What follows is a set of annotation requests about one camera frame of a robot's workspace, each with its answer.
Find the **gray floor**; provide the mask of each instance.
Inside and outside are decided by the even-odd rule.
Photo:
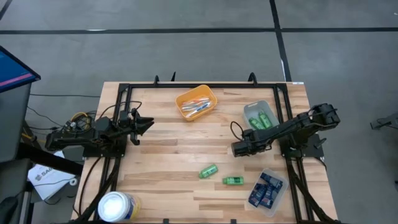
[[[278,0],[282,27],[398,27],[397,1]],[[13,0],[0,29],[272,27],[268,1]],[[398,111],[398,32],[284,34],[292,79],[312,105],[329,102],[341,124],[321,133],[340,220],[396,223],[396,130],[369,122]],[[0,44],[36,70],[32,93],[99,95],[104,81],[283,81],[275,34],[0,35]],[[31,97],[29,106],[61,123],[95,110],[95,98]],[[52,124],[28,111],[31,126]],[[78,150],[70,157],[79,159]],[[76,189],[57,205],[38,203],[34,223],[70,218]]]

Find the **green bottle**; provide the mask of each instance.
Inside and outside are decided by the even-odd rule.
[[[260,118],[262,125],[264,125],[264,127],[266,127],[266,129],[269,129],[272,127],[271,121],[269,120],[268,116],[263,111],[259,112],[259,118]]]
[[[226,185],[243,185],[243,177],[227,177],[227,178],[223,178],[223,184],[226,184]]]
[[[258,121],[256,118],[250,118],[249,122],[251,126],[254,127],[254,129],[256,130],[265,129],[264,125],[262,125],[260,121]]]
[[[215,174],[217,171],[218,171],[217,166],[213,164],[213,165],[207,167],[206,169],[203,169],[202,171],[200,171],[199,178],[203,179],[203,178],[209,177],[209,176]]]

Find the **orange container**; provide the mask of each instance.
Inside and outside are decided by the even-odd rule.
[[[183,111],[183,109],[182,109],[183,104],[191,102],[191,101],[199,100],[202,98],[209,98],[210,106],[207,108],[204,108],[196,113],[193,113],[191,116],[188,117],[187,115],[189,115],[192,111]],[[200,86],[176,97],[175,104],[177,105],[178,109],[180,110],[182,116],[187,121],[193,121],[194,119],[197,119],[200,116],[204,115],[205,113],[211,111],[217,104],[217,98],[208,86],[200,85]]]

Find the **wooden table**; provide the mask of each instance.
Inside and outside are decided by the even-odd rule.
[[[97,116],[115,103],[118,85],[119,82],[104,83]],[[293,115],[307,111],[309,103],[304,85],[288,83],[287,86]],[[187,88],[133,90],[131,99],[142,101],[139,108],[141,116],[155,118],[155,124],[139,137],[141,145],[129,143],[121,161],[117,190],[135,195],[142,202],[142,210],[134,222],[162,223],[164,218],[169,218],[171,223],[229,223],[231,219],[237,219],[238,223],[295,223],[290,187],[272,218],[253,209],[247,202],[249,192],[263,168],[270,168],[288,179],[278,142],[273,143],[271,151],[251,157],[235,158],[231,152],[230,145],[236,139],[229,129],[230,122],[237,121],[245,128],[243,106],[258,100],[266,100],[276,114],[272,90],[212,90],[218,104],[211,113],[190,123],[184,121],[175,105],[176,96],[188,91]],[[284,120],[287,120],[282,94],[280,98]],[[112,117],[113,110],[108,110],[105,115]],[[91,158],[85,162],[82,180],[86,179],[94,161],[95,158]],[[337,218],[325,168],[315,159],[306,158],[303,163],[311,194],[326,214]],[[211,164],[218,166],[218,173],[209,179],[199,179],[199,171]],[[102,169],[103,159],[90,175],[83,208],[97,194]],[[223,177],[235,175],[243,176],[245,184],[222,184]],[[306,218],[301,193],[299,199],[303,218]]]

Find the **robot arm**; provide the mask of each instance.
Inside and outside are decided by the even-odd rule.
[[[327,103],[316,105],[308,112],[300,113],[295,118],[273,128],[243,131],[243,140],[232,143],[232,152],[235,157],[255,155],[258,152],[270,150],[275,139],[286,135],[291,135],[289,140],[291,147],[302,147],[317,131],[335,128],[339,122],[336,109],[332,105]]]
[[[105,154],[122,144],[128,134],[130,141],[139,145],[137,135],[143,135],[154,124],[154,119],[141,117],[135,108],[130,114],[132,118],[127,111],[120,112],[117,122],[108,117],[99,118],[88,129],[78,129],[74,122],[68,121],[61,130],[47,135],[45,147],[57,151],[67,146],[83,146],[87,150]]]

